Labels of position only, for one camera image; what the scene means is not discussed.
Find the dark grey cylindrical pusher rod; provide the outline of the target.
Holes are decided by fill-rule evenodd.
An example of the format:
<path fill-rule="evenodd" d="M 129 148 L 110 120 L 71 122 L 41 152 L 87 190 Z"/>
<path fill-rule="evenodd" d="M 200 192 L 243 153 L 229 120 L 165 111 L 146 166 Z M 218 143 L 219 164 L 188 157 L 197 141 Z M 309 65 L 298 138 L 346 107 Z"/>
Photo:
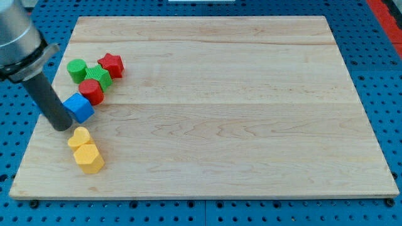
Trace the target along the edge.
<path fill-rule="evenodd" d="M 56 131 L 70 128 L 72 117 L 43 72 L 22 81 L 22 84 Z"/>

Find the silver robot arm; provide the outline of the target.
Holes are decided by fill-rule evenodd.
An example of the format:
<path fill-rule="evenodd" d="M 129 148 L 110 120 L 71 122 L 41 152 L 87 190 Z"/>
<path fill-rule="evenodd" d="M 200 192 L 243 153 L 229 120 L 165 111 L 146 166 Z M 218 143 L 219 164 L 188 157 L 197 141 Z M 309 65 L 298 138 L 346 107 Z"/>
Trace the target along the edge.
<path fill-rule="evenodd" d="M 1 80 L 21 83 L 53 128 L 65 131 L 72 117 L 43 73 L 59 50 L 46 41 L 20 1 L 1 1 Z"/>

